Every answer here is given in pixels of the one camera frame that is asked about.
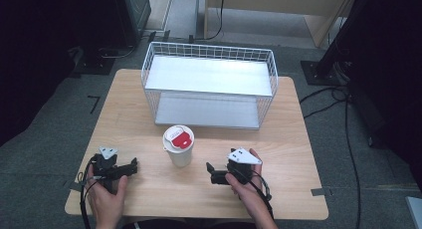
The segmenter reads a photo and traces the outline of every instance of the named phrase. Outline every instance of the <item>stand base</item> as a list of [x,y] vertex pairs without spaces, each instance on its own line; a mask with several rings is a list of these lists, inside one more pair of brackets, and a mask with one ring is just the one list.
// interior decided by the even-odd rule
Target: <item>stand base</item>
[[109,75],[112,65],[114,64],[113,58],[95,58],[87,59],[85,55],[81,57],[77,66],[75,67],[74,74],[87,74],[87,75]]
[[302,70],[304,71],[308,85],[340,86],[340,81],[333,70],[330,70],[325,77],[319,77],[316,71],[317,64],[318,62],[301,61]]

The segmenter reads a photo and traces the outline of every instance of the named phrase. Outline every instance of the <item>paper cup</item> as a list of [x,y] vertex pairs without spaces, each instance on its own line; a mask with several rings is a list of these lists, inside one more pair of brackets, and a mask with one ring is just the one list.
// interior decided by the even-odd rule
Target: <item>paper cup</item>
[[162,136],[164,150],[178,167],[184,167],[192,160],[193,142],[193,132],[185,125],[172,126]]

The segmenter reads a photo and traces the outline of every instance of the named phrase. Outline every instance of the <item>metal basket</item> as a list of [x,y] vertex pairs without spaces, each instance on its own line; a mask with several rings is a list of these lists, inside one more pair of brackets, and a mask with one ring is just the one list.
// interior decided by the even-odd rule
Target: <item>metal basket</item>
[[271,50],[152,42],[141,81],[156,124],[260,128],[277,92]]

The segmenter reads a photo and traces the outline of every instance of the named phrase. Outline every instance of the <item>hand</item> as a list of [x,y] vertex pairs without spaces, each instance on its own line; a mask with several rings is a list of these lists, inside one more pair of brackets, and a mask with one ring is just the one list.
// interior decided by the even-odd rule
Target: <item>hand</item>
[[[87,178],[94,176],[93,166],[90,165]],[[124,197],[127,187],[127,176],[120,178],[117,194],[109,193],[102,185],[96,183],[94,179],[88,180],[85,188],[89,190],[88,198],[94,217],[97,221],[97,229],[116,228],[118,220],[124,208]]]
[[[261,159],[254,149],[251,148],[249,151],[254,156]],[[252,165],[252,170],[261,175],[262,165],[254,164]],[[255,172],[253,173],[251,181],[260,190],[262,190],[261,178]],[[232,186],[232,190],[234,191],[234,193],[239,195],[249,215],[255,221],[257,228],[278,228],[273,218],[271,217],[270,212],[268,211],[268,208],[264,203],[263,199],[260,197],[257,190],[250,183],[243,185],[231,173],[226,174],[226,179]]]

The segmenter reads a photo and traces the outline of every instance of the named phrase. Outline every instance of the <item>table top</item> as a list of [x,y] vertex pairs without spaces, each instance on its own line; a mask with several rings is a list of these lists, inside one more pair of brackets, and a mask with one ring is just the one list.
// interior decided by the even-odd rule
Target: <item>table top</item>
[[[230,148],[254,148],[273,195],[275,219],[323,220],[328,216],[317,167],[292,79],[279,78],[278,92],[259,130],[190,127],[195,135],[192,161],[179,168],[163,150],[170,127],[155,125],[140,81],[140,70],[119,70],[81,164],[84,171],[99,147],[118,149],[117,165],[136,157],[138,173],[129,178],[123,215],[250,218],[230,186],[212,184],[206,162],[225,169]],[[80,193],[71,191],[69,214],[81,214]]]

